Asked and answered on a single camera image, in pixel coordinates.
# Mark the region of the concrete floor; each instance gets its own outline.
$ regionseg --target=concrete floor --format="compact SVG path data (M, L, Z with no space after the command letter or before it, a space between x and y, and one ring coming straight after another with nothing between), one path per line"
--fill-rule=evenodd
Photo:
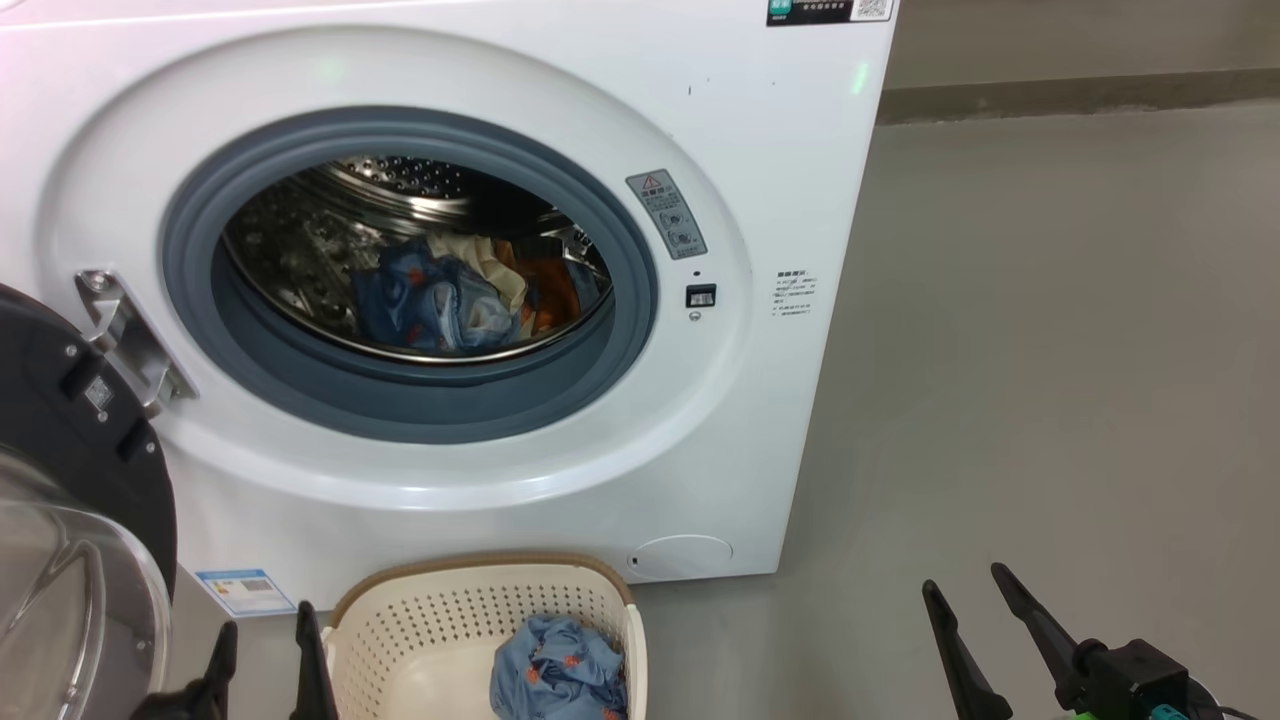
M1064 714L987 571L1076 639L1272 692L1280 108L877 131L777 575L636 589L650 717L954 717L936 579L1016 716ZM173 671L220 612L179 588ZM289 619L234 720L283 719Z

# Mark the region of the washer door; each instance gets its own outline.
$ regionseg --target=washer door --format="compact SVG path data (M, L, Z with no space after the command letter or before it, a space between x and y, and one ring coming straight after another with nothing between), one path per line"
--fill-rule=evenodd
M0 455L123 527L173 597L178 536L164 452L142 404L101 352L52 310L0 284ZM27 483L36 487L38 483ZM10 493L13 500L27 500ZM8 528L0 527L0 533Z
M163 689L173 491L142 405L60 316L0 286L0 697L125 717Z

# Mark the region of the laundry basket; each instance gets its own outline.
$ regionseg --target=laundry basket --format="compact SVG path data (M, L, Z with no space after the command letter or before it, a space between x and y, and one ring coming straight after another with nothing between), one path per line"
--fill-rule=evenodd
M361 582L324 630L340 719L493 719L494 651L539 614L570 615L622 644L627 717L644 720L640 612L612 568L576 555L462 557Z

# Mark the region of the safety sticker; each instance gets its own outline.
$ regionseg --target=safety sticker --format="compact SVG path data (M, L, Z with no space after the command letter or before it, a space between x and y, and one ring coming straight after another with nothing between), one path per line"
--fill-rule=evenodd
M818 278L809 270L782 270L773 284L771 315L787 318L813 313L813 299L818 295Z
M893 17L893 0L767 0L768 27L874 23Z
M280 588L262 570L216 570L196 573L196 579L205 585L232 618L253 615L283 615L297 609L284 597Z
M627 186L636 193L644 209L658 227L662 241L672 260L684 260L695 255L707 255L707 241L698 229L698 220L685 202L685 196L676 187L667 170L653 170L627 178Z

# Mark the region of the qr code label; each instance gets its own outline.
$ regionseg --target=qr code label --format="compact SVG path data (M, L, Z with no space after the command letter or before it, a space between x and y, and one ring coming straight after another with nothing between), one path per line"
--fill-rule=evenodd
M115 397L115 393L111 392L111 386L106 384L102 375L99 375L84 388L84 397L93 404L93 407L106 410L106 404Z
M854 22L859 20L887 20L893 10L893 0L856 0L854 5Z

